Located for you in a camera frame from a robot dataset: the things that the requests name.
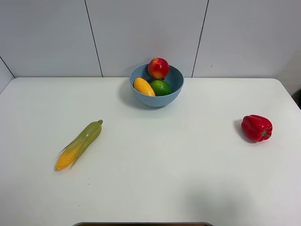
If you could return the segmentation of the yellow mango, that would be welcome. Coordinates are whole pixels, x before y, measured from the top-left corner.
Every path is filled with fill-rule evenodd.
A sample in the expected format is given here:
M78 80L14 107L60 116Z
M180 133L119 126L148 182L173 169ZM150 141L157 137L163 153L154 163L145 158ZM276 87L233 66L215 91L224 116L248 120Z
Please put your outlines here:
M140 93L147 96L155 96L155 92L152 89L151 85L143 78L136 78L134 80L134 88Z

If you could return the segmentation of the blue plastic bowl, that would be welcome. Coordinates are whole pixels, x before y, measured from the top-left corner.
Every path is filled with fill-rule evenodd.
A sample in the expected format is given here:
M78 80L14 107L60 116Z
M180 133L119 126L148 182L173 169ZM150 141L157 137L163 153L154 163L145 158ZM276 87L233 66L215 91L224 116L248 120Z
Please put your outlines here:
M150 106L150 107L163 107L174 101L179 93L181 92L181 89L184 84L184 76L182 73L175 67L169 66L169 72L167 76L165 77L165 81L170 85L171 87L171 94L165 95L165 96L148 96L145 94L142 94L138 90L134 88L134 80L136 78L143 78L147 82L151 82L154 80L149 73L148 73L148 64L143 64L141 66L138 66L135 68L129 75L129 84L133 91L134 96L143 104Z

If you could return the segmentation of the red bell pepper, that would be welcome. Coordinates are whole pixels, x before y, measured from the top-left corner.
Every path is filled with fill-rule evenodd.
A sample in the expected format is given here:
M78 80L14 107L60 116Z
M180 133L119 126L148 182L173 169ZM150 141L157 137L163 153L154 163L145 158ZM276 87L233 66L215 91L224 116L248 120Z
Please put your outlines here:
M255 143L269 139L273 129L270 120L259 115L245 116L241 128L246 136Z

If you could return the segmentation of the corn cob with green husk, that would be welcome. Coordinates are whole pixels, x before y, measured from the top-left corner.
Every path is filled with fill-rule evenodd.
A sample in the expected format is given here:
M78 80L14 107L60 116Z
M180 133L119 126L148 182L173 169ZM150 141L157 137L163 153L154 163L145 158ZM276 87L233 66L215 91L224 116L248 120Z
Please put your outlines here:
M87 148L98 138L102 131L103 120L88 124L79 135L71 141L58 155L55 164L56 171L73 167Z

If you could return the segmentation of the green lime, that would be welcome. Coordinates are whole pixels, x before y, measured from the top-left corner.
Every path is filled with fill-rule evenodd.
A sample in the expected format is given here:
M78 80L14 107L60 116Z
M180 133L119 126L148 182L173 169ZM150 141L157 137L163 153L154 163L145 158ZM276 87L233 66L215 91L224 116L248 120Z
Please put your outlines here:
M150 82L150 86L152 87L156 96L166 96L171 94L171 87L163 80L153 80Z

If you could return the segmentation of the red apple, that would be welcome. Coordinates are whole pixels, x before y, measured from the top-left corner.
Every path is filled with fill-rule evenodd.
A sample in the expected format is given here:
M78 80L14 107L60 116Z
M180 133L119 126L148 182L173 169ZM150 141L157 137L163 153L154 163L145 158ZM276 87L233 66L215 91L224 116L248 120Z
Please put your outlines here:
M169 72L169 64L165 59L154 58L148 64L148 72L152 78L164 80Z

